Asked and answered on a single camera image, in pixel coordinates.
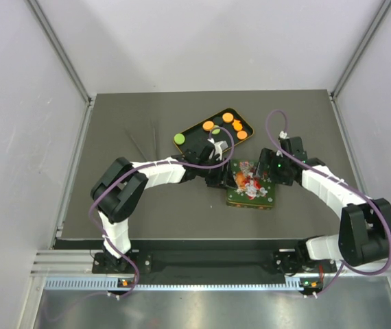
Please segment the round orange cookie left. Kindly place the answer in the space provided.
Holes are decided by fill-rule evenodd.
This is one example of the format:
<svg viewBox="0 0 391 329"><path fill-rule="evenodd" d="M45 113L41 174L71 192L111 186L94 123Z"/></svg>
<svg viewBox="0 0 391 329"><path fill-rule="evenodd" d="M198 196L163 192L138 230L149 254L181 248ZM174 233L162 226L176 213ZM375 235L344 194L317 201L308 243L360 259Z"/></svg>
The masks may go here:
<svg viewBox="0 0 391 329"><path fill-rule="evenodd" d="M214 127L214 122L212 121L205 121L203 124L202 124L202 129L205 130L205 131L210 131L213 129Z"/></svg>

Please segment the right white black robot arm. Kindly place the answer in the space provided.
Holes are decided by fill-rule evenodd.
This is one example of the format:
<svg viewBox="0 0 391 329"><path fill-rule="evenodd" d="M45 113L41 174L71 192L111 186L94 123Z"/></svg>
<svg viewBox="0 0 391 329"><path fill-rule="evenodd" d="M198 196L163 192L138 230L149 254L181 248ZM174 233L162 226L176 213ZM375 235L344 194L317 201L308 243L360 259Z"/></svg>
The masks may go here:
<svg viewBox="0 0 391 329"><path fill-rule="evenodd" d="M335 176L318 158L310 158L300 137L281 139L277 151L264 148L256 174L268 175L275 183L298 183L313 193L339 218L338 234L300 241L296 263L304 271L314 270L321 260L342 260L351 267L391 258L391 204L371 199Z"/></svg>

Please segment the black cookie tray gold rim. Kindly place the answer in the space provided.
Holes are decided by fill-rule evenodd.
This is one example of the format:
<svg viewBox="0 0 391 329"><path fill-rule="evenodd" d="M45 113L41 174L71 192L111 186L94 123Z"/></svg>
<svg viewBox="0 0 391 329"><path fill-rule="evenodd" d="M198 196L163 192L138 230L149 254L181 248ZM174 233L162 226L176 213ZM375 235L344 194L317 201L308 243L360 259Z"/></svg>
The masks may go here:
<svg viewBox="0 0 391 329"><path fill-rule="evenodd" d="M238 111L226 108L176 133L173 137L173 143L178 153L174 157L179 158L188 151L200 154L209 144L209 140L214 143L225 141L226 151L228 151L231 145L236 147L248 140L253 134L253 127Z"/></svg>

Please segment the black metal tweezers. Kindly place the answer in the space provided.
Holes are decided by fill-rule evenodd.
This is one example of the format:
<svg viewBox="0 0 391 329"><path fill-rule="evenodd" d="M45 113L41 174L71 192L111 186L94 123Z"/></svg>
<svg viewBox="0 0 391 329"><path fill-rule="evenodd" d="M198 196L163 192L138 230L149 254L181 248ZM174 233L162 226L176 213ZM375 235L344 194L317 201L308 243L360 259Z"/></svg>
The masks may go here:
<svg viewBox="0 0 391 329"><path fill-rule="evenodd" d="M156 119L127 123L123 130L144 161L160 159L159 123Z"/></svg>

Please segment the round orange cookie right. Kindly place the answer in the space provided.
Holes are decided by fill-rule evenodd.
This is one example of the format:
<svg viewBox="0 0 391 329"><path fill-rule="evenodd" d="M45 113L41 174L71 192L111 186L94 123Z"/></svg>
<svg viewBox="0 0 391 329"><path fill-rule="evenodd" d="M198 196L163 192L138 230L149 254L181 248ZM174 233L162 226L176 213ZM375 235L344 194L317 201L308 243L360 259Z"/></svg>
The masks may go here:
<svg viewBox="0 0 391 329"><path fill-rule="evenodd" d="M244 139L246 139L247 137L248 137L248 133L247 133L246 131L241 130L241 131L238 131L238 132L237 132L237 138L238 138L239 140L244 140Z"/></svg>

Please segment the green round cookie left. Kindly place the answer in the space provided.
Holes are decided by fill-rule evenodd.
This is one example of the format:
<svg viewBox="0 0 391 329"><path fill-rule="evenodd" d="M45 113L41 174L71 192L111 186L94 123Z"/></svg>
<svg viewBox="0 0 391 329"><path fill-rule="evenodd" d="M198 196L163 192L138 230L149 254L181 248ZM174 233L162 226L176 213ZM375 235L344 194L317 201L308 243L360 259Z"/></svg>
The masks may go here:
<svg viewBox="0 0 391 329"><path fill-rule="evenodd" d="M185 143L185 136L181 133L178 133L174 136L173 140L174 140L175 144L182 145Z"/></svg>

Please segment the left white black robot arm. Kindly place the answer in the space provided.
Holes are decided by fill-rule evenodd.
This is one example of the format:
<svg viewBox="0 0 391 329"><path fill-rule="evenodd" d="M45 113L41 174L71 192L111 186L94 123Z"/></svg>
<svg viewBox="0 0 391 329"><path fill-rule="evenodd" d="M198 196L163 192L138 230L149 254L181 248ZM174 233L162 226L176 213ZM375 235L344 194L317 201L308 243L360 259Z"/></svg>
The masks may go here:
<svg viewBox="0 0 391 329"><path fill-rule="evenodd" d="M210 138L198 154L186 151L177 156L151 162L116 159L91 190L94 210L101 220L104 259L115 271L127 270L132 262L128 219L148 188L182 184L197 177L213 188L233 186L230 158L224 158L226 141Z"/></svg>

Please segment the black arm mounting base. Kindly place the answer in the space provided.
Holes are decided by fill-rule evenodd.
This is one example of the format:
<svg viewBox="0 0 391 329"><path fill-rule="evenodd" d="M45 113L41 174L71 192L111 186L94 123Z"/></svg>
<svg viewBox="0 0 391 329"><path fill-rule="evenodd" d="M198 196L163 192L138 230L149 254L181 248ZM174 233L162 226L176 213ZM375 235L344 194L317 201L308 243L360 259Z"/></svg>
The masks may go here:
<svg viewBox="0 0 391 329"><path fill-rule="evenodd" d="M136 265L142 274L161 273L166 269L208 269L255 267L270 274L335 273L336 266L328 260L302 264L292 249L237 250L130 250L115 258L109 252L94 255L93 273L132 273Z"/></svg>

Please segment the round orange cookie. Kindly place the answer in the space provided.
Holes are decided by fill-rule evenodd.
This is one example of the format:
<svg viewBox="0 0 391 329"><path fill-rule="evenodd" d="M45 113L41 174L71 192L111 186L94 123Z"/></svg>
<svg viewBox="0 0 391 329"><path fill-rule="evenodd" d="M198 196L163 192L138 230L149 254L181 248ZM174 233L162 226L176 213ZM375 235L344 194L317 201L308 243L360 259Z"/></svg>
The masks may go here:
<svg viewBox="0 0 391 329"><path fill-rule="evenodd" d="M232 113L225 112L225 113L222 115L222 120L223 120L223 122L225 122L225 123L231 123L231 122L233 122L233 120L234 120L234 116L233 116Z"/></svg>
<svg viewBox="0 0 391 329"><path fill-rule="evenodd" d="M214 127L214 122L212 121L205 121L203 124L202 124L202 129L205 130L205 131L210 131L213 129Z"/></svg>
<svg viewBox="0 0 391 329"><path fill-rule="evenodd" d="M241 131L238 131L238 132L237 132L237 138L238 138L239 140L244 140L244 139L246 139L247 137L248 137L248 133L247 133L246 131L241 130Z"/></svg>

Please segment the round orange cookie top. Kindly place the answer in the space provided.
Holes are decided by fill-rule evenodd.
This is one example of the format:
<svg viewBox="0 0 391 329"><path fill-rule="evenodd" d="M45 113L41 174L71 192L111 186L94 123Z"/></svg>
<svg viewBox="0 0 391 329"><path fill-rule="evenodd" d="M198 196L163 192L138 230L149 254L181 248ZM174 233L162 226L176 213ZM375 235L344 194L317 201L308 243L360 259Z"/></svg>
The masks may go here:
<svg viewBox="0 0 391 329"><path fill-rule="evenodd" d="M233 120L234 120L234 116L233 116L232 113L225 112L225 113L222 115L222 120L223 120L223 122L225 122L225 123L231 123L231 122L233 122Z"/></svg>

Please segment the green round cookie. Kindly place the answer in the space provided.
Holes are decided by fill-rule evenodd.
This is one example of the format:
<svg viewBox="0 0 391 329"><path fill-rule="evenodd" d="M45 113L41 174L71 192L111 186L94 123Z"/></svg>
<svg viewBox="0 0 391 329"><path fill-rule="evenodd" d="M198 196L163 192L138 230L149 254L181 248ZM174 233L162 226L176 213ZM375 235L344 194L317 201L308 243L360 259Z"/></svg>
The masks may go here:
<svg viewBox="0 0 391 329"><path fill-rule="evenodd" d="M185 143L185 136L181 133L178 133L174 136L173 140L174 140L175 144L182 145Z"/></svg>
<svg viewBox="0 0 391 329"><path fill-rule="evenodd" d="M221 129L218 129L218 128L215 128L215 129L212 129L211 130L211 133L216 135L216 134L219 134L221 132Z"/></svg>

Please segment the green round cookie centre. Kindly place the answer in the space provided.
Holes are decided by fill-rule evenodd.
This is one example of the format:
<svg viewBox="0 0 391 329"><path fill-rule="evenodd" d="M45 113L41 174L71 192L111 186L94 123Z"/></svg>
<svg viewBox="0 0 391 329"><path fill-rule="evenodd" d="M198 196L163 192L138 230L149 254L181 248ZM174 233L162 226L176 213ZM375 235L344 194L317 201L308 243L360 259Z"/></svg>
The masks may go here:
<svg viewBox="0 0 391 329"><path fill-rule="evenodd" d="M216 135L216 134L219 134L221 132L221 129L218 129L218 128L215 128L215 129L212 129L211 130L211 133Z"/></svg>

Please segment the gold tin lid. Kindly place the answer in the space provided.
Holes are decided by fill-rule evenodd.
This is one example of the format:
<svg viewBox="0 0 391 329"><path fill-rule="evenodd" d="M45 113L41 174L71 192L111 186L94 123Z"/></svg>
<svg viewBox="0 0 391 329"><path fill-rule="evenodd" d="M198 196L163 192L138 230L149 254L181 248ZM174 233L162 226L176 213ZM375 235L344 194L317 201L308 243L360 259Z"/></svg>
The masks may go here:
<svg viewBox="0 0 391 329"><path fill-rule="evenodd" d="M232 159L231 167L237 183L237 188L227 188L226 196L247 195L250 199L260 196L273 196L276 199L275 183L270 178L256 178L254 176L256 162L251 160Z"/></svg>

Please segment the green christmas cookie tin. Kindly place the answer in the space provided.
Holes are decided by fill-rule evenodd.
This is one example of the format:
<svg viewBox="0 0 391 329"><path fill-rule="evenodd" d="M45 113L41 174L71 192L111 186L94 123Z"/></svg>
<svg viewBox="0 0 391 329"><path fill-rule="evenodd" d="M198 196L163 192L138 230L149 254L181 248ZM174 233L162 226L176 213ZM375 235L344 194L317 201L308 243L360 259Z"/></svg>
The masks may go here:
<svg viewBox="0 0 391 329"><path fill-rule="evenodd" d="M258 210L270 210L275 205L275 197L260 196L250 199L247 195L232 195L226 196L226 204L238 208L253 208Z"/></svg>

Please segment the orange fish cookie on tray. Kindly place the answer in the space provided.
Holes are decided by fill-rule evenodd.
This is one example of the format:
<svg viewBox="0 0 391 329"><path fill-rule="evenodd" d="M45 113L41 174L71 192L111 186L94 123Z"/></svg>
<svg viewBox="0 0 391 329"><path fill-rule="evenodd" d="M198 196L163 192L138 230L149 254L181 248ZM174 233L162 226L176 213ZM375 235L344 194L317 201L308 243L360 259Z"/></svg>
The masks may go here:
<svg viewBox="0 0 391 329"><path fill-rule="evenodd" d="M240 120L237 120L235 119L233 122L232 122L232 127L233 129L236 131L236 132L239 132L239 131L242 131L243 130L243 124L241 123Z"/></svg>

